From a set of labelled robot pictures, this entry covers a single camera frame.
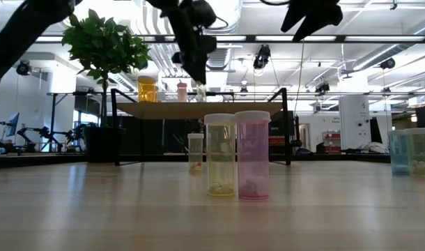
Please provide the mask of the black horizontal frame bar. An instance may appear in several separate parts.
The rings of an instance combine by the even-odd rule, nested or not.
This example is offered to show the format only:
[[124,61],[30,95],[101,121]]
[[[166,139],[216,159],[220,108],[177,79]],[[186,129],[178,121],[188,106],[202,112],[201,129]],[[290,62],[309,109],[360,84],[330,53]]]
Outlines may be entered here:
[[[145,43],[174,43],[175,36],[147,35],[137,36]],[[289,35],[216,35],[219,43],[296,43]],[[36,43],[61,43],[62,36],[41,36]],[[312,35],[298,43],[368,43],[368,44],[425,44],[425,35]]]

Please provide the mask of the small clear bottle red pills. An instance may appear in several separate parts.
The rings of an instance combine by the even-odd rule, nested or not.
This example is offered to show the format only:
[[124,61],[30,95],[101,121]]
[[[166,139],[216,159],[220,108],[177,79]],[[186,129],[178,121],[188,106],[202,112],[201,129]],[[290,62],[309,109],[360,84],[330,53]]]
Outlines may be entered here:
[[190,133],[188,139],[188,166],[190,172],[200,172],[203,164],[203,139],[201,133]]

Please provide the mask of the blue pill bottle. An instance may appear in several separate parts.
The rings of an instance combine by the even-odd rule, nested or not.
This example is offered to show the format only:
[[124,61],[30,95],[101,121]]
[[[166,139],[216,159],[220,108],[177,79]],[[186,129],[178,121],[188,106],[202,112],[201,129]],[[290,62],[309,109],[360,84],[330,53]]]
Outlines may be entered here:
[[389,155],[393,175],[409,175],[408,150],[404,130],[388,132]]

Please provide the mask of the black plant pot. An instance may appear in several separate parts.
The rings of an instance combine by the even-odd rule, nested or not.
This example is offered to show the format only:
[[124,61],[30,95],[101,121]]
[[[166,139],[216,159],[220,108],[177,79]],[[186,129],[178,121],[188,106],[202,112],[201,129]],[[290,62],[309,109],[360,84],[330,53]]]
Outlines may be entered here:
[[83,136],[89,162],[114,162],[119,155],[126,130],[124,128],[85,127]]

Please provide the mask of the blue computer monitor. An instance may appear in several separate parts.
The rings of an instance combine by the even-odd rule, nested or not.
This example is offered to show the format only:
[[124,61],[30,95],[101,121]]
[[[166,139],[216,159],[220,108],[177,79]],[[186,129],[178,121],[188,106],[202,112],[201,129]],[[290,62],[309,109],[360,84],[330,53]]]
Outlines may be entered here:
[[19,112],[10,117],[10,120],[6,124],[6,131],[5,131],[6,137],[11,137],[16,134],[19,117],[20,117]]

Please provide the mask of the white pillar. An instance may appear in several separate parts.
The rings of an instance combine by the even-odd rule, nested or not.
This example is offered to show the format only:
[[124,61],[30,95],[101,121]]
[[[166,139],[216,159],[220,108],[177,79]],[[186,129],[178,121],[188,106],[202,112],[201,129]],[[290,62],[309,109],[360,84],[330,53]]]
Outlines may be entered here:
[[341,149],[357,149],[371,140],[369,99],[367,96],[339,98]]

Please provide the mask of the clear pill bottle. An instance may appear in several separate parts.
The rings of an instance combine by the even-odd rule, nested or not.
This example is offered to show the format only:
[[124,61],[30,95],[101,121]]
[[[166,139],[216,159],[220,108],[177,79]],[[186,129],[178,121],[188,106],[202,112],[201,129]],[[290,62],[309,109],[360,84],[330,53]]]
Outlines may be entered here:
[[207,86],[200,81],[196,82],[196,101],[206,102],[207,101]]

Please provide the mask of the red bin rack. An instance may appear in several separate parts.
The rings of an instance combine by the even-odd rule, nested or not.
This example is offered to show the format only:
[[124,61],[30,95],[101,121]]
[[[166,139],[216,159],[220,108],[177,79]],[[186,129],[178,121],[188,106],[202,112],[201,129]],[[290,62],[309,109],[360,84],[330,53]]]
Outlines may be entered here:
[[339,130],[329,130],[322,133],[325,150],[328,153],[339,153],[341,150],[341,133]]

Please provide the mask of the wooden shelf black metal frame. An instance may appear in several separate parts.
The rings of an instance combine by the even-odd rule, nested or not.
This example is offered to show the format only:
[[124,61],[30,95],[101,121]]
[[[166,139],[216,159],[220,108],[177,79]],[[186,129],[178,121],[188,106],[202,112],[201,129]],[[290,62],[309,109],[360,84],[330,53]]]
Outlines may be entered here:
[[271,158],[271,161],[291,163],[292,146],[289,139],[290,121],[288,119],[287,92],[285,88],[276,92],[267,102],[137,102],[126,93],[112,89],[110,93],[112,126],[119,126],[118,111],[132,115],[140,121],[146,119],[201,119],[207,114],[261,110],[274,115],[282,113],[281,122],[284,134],[284,156]]

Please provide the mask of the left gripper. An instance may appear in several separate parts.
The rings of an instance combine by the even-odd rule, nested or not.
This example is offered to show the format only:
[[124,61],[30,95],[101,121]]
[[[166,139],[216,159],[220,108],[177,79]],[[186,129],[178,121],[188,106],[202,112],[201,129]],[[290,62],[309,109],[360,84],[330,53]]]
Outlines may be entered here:
[[171,60],[180,64],[183,70],[195,81],[206,84],[207,55],[217,48],[217,39],[203,35],[203,26],[194,26],[188,14],[188,6],[170,6],[163,10],[167,17],[179,51]]

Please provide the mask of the green leafy plant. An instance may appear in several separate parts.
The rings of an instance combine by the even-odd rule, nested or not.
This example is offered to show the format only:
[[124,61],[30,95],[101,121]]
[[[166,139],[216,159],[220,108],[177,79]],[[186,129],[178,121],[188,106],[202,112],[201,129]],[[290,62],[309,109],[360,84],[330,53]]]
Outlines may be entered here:
[[127,26],[117,24],[112,17],[101,18],[92,9],[87,18],[80,20],[71,14],[69,21],[61,43],[70,46],[70,60],[78,61],[82,71],[102,87],[100,125],[105,127],[109,76],[147,68],[150,49]]

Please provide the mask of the pink pill bottle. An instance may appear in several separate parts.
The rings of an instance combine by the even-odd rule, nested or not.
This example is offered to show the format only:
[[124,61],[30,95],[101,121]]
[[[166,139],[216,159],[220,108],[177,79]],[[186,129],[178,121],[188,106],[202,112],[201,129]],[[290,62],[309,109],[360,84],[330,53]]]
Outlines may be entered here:
[[238,196],[241,199],[269,197],[270,113],[235,113],[237,128]]

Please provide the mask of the yellow pill bottle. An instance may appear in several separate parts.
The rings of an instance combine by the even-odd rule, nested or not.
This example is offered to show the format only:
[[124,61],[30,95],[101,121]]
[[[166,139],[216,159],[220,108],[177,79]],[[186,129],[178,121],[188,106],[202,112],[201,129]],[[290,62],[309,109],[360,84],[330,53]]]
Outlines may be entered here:
[[206,164],[208,194],[213,197],[235,195],[236,132],[233,114],[207,114]]

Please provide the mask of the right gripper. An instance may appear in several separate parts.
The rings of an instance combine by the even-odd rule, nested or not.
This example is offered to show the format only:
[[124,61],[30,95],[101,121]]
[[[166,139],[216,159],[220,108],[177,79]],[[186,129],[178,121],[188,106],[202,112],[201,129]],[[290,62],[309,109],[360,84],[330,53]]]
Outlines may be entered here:
[[339,25],[343,19],[339,2],[340,0],[291,0],[281,31],[286,33],[304,18],[293,36],[293,42],[300,42],[327,25]]

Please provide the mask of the black aluminium table frame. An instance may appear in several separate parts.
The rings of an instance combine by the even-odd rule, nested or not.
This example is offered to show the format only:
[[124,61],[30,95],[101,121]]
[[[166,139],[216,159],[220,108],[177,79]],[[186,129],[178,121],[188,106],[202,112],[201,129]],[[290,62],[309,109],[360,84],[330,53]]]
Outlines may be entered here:
[[[390,157],[385,154],[348,154],[348,155],[329,155],[329,154],[313,154],[313,155],[270,155],[270,162],[280,162],[287,165],[293,161],[361,161],[361,162],[379,162],[388,163]],[[14,167],[28,167],[36,165],[57,165],[76,162],[108,162],[117,166],[125,165],[133,162],[187,162],[187,155],[119,155],[107,160],[90,160],[86,155],[21,155],[21,156],[4,156],[0,155],[0,169]]]

